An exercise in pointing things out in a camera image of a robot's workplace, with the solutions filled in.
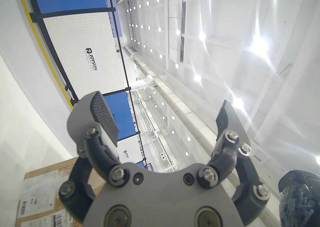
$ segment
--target ceiling light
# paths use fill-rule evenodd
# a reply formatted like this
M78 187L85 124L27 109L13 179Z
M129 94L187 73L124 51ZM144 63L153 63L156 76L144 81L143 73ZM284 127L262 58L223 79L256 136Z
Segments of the ceiling light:
M240 98L235 97L233 98L233 106L235 108L241 109L243 108L243 101Z
M201 32L199 33L199 39L202 40L202 41L204 41L205 38L206 38L205 33L204 33L203 31L201 31Z
M195 74L195 75L194 75L194 80L195 80L196 82L200 82L200 81L201 81L201 76Z

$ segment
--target yellow floor line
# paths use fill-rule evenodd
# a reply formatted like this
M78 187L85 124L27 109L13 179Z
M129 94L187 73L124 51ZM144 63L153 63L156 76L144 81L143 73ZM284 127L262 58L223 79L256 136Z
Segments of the yellow floor line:
M39 38L39 36L38 36L38 34L37 34L37 32L36 32L36 29L35 29L35 27L34 27L34 25L33 25L33 23L32 23L32 20L31 20L31 17L30 17L30 15L29 15L29 11L28 11L27 5L26 5L26 3L25 3L24 0L21 0L21 3L22 3L22 6L23 6L25 15L26 15L26 17L27 17L27 19L28 19L28 22L29 22L29 24L30 24L30 27L31 27L31 29L32 29L32 32L33 32L33 34L34 34L34 36L35 36L35 38L36 38L36 40L37 40L37 42L38 42L38 44L39 44L39 47L40 47L40 49L41 49L41 52L42 52L42 54L43 54L43 56L44 56L44 58L45 58L45 60L46 60L46 62L47 62L47 64L48 64L48 66L49 66L49 68L50 68L50 71L52 72L52 74L53 74L53 76L54 76L54 78L55 78L55 80L56 80L59 88L61 89L61 92L63 93L63 96L65 97L66 101L68 102L70 108L73 109L73 105L71 104L71 102L70 102L70 100L69 100L69 98L68 98L68 96L67 96L67 93L66 93L65 90L64 90L64 87L63 87L62 84L60 83L60 81L59 81L59 79L58 79L58 77L57 77L57 74L55 73L54 68L52 67L52 65L51 65L51 63L50 63L50 60L49 60L49 58L48 58L48 55L47 55L47 53L46 53L46 51L45 51L45 49L44 49L44 47L43 47L43 45L42 45L42 43L41 43L41 41L40 41L40 38Z

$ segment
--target perforated panel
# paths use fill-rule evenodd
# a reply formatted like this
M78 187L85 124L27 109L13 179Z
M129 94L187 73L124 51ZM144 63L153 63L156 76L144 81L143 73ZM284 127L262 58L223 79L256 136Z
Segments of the perforated panel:
M108 13L52 17L44 23L79 99L93 91L105 94L124 88Z

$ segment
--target joyson logo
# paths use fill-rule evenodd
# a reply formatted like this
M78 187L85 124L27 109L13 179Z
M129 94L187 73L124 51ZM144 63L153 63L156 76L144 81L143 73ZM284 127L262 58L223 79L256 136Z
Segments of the joyson logo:
M98 70L97 63L95 61L94 55L92 54L91 48L86 48L86 53L87 53L87 60L88 60L88 63L90 64L91 70L97 71Z

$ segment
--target cardboard box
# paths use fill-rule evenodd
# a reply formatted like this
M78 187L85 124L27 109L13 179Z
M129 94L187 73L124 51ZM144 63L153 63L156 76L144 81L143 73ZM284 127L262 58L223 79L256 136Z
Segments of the cardboard box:
M26 173L17 209L15 227L80 227L65 210L58 191L69 178L78 158ZM93 169L89 184L97 195L105 180Z

